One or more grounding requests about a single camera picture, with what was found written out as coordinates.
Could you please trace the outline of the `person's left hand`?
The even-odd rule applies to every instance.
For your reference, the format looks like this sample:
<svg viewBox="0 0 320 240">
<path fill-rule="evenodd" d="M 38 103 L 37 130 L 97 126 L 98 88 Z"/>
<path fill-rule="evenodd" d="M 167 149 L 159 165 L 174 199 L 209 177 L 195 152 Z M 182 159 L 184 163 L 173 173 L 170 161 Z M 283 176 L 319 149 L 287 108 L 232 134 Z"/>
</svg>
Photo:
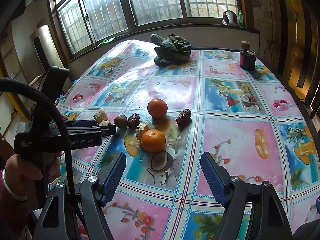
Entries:
<svg viewBox="0 0 320 240">
<path fill-rule="evenodd" d="M 2 171 L 3 185 L 13 198 L 20 201 L 27 199 L 27 182 L 42 178 L 43 172 L 34 164 L 23 160 L 19 154 L 13 154 Z"/>
</svg>

